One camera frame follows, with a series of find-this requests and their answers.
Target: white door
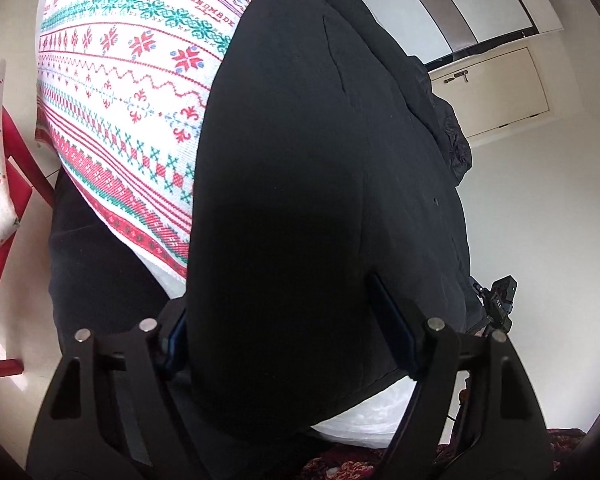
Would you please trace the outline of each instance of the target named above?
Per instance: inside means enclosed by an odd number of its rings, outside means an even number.
[[[527,48],[436,78],[433,93],[452,105],[465,137],[549,111]]]

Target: black fabric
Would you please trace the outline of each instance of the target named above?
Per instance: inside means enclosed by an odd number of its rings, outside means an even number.
[[[402,377],[372,269],[401,308],[459,331],[484,316],[418,74],[360,0],[246,9],[206,108],[189,251],[192,391],[213,425],[282,438]]]
[[[54,321],[61,348],[81,328],[126,332],[156,317],[168,297],[144,264],[85,202],[64,170],[49,236]]]

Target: red chair leg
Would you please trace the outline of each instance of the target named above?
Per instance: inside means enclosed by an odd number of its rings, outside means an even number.
[[[9,377],[12,375],[20,375],[24,371],[22,361],[17,359],[5,359],[0,361],[0,377]]]
[[[31,156],[27,145],[11,119],[11,116],[2,108],[2,133],[4,135],[5,155],[12,156],[22,173],[29,179],[40,196],[51,206],[54,206],[54,188],[49,184],[44,173]]]

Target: red zigzag line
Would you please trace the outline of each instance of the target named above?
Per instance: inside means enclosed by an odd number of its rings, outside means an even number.
[[[40,53],[40,57],[44,56],[45,53],[41,52]],[[115,72],[116,76],[118,79],[122,79],[124,76],[126,76],[127,74],[129,74],[131,76],[131,79],[134,83],[139,84],[142,81],[144,81],[145,79],[149,79],[149,81],[151,82],[151,86],[154,90],[159,90],[161,89],[163,86],[171,86],[171,88],[173,88],[173,93],[176,97],[184,97],[190,94],[195,95],[198,98],[198,104],[200,105],[201,108],[206,108],[206,104],[202,101],[202,97],[200,97],[199,92],[196,92],[195,90],[189,90],[188,92],[184,92],[184,94],[180,94],[176,91],[176,85],[174,85],[174,83],[172,81],[167,81],[165,83],[162,83],[160,86],[156,86],[154,83],[154,78],[151,76],[151,74],[147,74],[143,77],[141,77],[140,79],[136,80],[136,77],[134,75],[133,70],[127,70],[125,73],[123,73],[123,75],[120,75],[120,72],[118,72],[118,68],[117,67],[113,67],[111,70],[109,70],[107,72],[107,69],[105,68],[105,66],[103,64],[101,64],[99,67],[96,68],[96,64],[91,62],[87,62],[87,61],[78,61],[75,59],[72,59],[70,57],[63,57],[63,56],[51,56],[48,55],[49,59],[53,59],[55,61],[59,61],[59,62],[64,62],[65,64],[71,65],[71,66],[77,66],[79,68],[86,68],[88,71],[91,71],[92,69],[94,69],[93,71],[95,73],[98,73],[100,71],[100,69],[103,70],[104,74],[106,76],[109,76],[109,74]],[[45,72],[44,67],[39,66],[38,70],[40,70],[40,72]]]

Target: christmas patterned tablecloth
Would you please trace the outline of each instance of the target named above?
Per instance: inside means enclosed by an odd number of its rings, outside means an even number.
[[[185,290],[206,100],[250,1],[45,3],[36,138],[171,297]]]

